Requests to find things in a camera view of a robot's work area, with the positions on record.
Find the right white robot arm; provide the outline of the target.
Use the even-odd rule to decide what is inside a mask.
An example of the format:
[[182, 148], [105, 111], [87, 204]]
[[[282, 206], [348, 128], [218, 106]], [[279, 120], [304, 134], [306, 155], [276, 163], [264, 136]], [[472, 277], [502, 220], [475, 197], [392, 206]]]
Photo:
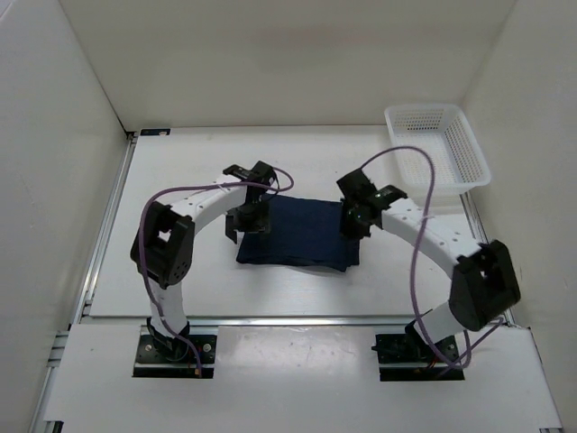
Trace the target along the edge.
[[451, 279], [448, 300], [406, 326], [405, 349], [424, 361], [438, 342], [465, 330], [479, 331], [521, 299], [508, 248], [500, 241], [480, 244], [425, 214], [395, 186], [382, 189], [360, 169], [337, 181], [343, 193], [341, 233], [352, 239], [373, 226], [405, 240], [414, 255], [423, 253]]

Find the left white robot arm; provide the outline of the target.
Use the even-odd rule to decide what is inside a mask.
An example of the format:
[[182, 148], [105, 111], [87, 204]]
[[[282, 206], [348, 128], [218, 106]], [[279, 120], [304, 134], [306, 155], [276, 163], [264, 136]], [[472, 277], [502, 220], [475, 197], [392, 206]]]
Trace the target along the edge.
[[182, 359], [189, 349], [181, 282], [191, 269], [196, 236], [219, 217], [233, 242], [239, 233], [268, 233], [269, 204], [262, 195], [277, 179], [274, 168], [263, 161], [248, 170], [234, 164], [210, 185], [166, 191], [190, 191], [187, 198], [162, 204], [158, 199], [165, 192], [160, 192], [145, 205], [130, 256], [151, 303], [147, 328], [168, 360]]

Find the dark blue denim trousers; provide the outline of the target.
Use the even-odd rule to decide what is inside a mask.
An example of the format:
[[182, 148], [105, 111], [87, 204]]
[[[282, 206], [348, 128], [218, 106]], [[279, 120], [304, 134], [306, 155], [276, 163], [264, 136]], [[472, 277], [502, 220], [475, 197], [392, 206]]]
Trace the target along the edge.
[[269, 199], [269, 207], [270, 232], [244, 235], [238, 263], [338, 272], [360, 264], [360, 242], [340, 233], [341, 203], [276, 196]]

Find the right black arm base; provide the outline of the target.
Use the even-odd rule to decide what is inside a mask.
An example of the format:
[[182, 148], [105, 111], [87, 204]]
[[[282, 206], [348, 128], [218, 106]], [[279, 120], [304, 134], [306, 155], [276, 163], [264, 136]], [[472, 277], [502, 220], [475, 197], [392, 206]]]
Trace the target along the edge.
[[413, 343], [405, 333], [380, 332], [371, 350], [377, 354], [381, 382], [458, 382], [461, 366], [449, 369], [430, 349]]

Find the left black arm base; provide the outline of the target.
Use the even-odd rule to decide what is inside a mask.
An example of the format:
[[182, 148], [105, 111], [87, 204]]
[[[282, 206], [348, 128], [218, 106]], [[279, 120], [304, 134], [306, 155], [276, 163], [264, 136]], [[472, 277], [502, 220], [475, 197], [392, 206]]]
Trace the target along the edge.
[[191, 332], [188, 340], [196, 348], [197, 357], [190, 345], [176, 340], [176, 347], [169, 349], [158, 338], [142, 329], [136, 348], [133, 377], [155, 379], [212, 379], [215, 374], [217, 334]]

